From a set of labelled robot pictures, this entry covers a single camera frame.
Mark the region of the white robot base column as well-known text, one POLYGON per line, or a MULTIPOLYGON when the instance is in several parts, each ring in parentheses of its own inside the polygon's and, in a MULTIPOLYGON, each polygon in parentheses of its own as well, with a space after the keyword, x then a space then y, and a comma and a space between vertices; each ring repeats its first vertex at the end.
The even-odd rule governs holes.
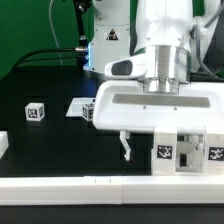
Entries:
POLYGON ((104 80, 105 66, 130 55, 131 0, 93 0, 94 35, 83 69, 104 80))

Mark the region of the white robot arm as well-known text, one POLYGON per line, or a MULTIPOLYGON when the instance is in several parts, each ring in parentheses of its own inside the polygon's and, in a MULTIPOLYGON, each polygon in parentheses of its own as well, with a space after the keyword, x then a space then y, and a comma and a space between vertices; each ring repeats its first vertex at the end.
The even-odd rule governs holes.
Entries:
POLYGON ((96 128, 154 136, 155 175, 224 174, 224 80, 205 61, 221 33, 222 0, 139 0, 132 57, 105 67, 94 108, 96 128))

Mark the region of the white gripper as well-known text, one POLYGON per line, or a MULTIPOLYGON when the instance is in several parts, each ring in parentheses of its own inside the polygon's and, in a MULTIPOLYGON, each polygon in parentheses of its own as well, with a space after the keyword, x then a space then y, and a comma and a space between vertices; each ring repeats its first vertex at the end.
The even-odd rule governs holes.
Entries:
MULTIPOLYGON (((194 78, 174 93, 145 92, 142 79, 149 68, 141 56, 115 61, 105 66, 107 80, 96 94, 93 124, 102 130, 120 132, 130 160, 130 133, 153 133, 158 126, 176 129, 180 134, 201 134, 207 127, 224 125, 224 80, 194 78)), ((179 166, 200 169, 203 137, 178 137, 179 166)))

